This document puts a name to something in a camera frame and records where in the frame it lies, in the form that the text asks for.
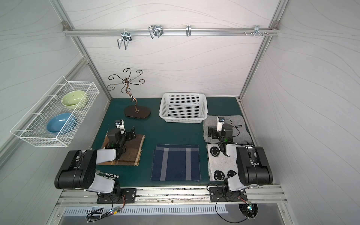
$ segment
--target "blue bowl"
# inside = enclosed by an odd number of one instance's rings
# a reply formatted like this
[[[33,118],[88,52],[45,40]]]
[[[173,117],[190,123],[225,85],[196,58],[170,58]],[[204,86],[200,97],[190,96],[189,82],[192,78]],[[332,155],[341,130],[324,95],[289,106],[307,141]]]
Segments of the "blue bowl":
[[[66,134],[67,132],[72,131],[77,125],[77,119],[74,115],[71,115],[71,113],[62,113],[55,116],[48,122],[46,129],[52,134],[58,134],[67,120],[67,124],[60,133]]]

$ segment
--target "wooden base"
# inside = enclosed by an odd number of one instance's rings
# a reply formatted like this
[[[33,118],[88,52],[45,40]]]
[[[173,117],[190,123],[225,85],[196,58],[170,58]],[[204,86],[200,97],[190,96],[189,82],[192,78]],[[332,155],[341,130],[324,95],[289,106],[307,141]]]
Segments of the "wooden base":
[[[129,105],[124,109],[124,114],[128,117],[137,119],[146,119],[149,117],[151,111],[148,107],[137,105],[138,112],[135,112],[135,106]]]

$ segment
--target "green bowl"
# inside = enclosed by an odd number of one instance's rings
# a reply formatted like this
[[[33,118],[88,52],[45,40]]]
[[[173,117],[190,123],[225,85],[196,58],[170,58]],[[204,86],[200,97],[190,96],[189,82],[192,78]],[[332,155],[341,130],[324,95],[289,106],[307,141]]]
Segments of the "green bowl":
[[[68,109],[81,109],[87,104],[87,95],[85,91],[72,91],[64,95],[61,103]]]

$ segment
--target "metal floor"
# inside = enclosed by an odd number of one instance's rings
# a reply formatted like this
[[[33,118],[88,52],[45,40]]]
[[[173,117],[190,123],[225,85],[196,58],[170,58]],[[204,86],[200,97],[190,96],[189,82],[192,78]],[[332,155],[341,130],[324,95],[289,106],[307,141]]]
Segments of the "metal floor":
[[[221,214],[225,219],[235,222],[244,219],[238,205],[226,205],[228,214]],[[60,225],[87,225],[83,216],[63,217]],[[139,224],[139,225],[220,225],[230,224],[222,220],[217,214],[208,215],[144,215],[144,216],[110,216],[96,221],[97,225],[119,225],[119,224]],[[245,225],[283,225],[279,208],[276,203],[258,204],[258,214],[254,219],[249,219],[241,224]]]

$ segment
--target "white plastic basket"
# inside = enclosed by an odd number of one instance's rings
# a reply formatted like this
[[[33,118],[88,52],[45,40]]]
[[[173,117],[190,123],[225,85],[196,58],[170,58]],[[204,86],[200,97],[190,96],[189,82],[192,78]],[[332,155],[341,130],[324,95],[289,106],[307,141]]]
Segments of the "white plastic basket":
[[[201,123],[207,118],[206,97],[198,93],[165,93],[159,115],[171,123]]]

